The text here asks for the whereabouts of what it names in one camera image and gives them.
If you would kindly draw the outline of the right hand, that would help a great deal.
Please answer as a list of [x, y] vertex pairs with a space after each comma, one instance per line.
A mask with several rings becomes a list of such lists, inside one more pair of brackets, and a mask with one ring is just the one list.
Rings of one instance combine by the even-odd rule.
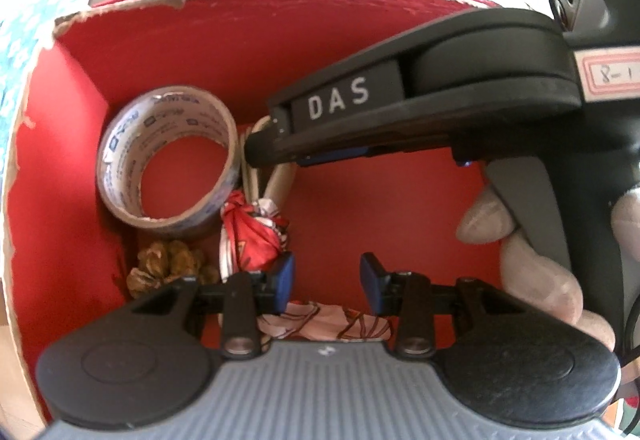
[[456, 236], [474, 245], [500, 241], [500, 278], [506, 293], [597, 338], [608, 350], [615, 348], [611, 325], [584, 308], [575, 275], [529, 245], [493, 187], [480, 191], [460, 220]]

